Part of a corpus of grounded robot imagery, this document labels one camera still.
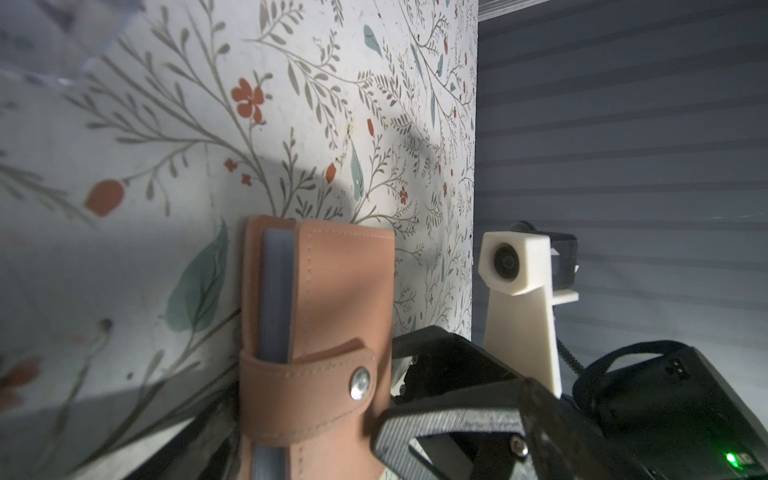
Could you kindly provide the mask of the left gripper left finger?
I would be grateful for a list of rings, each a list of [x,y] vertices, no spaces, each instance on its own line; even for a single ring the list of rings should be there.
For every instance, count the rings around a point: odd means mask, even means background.
[[[130,479],[234,479],[239,461],[239,385],[214,398],[164,447],[133,470]]]

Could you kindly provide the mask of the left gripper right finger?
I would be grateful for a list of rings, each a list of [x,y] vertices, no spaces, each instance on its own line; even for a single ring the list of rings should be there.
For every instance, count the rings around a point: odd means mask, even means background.
[[[402,479],[648,479],[533,379],[480,385],[386,410],[371,451]]]

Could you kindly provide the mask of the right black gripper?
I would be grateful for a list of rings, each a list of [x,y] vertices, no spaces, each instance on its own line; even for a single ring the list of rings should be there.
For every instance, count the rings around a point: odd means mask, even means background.
[[[395,338],[392,355],[413,362],[392,407],[533,379],[507,367],[483,344],[437,326]],[[569,394],[551,394],[645,467],[648,479],[766,477],[765,427],[698,349],[671,340],[637,343],[577,366],[576,374]]]

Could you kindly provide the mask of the pink leather card holder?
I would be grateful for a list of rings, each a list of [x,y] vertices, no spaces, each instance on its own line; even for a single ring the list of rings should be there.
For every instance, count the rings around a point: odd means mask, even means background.
[[[390,403],[392,232],[252,217],[242,269],[242,479],[378,479]]]

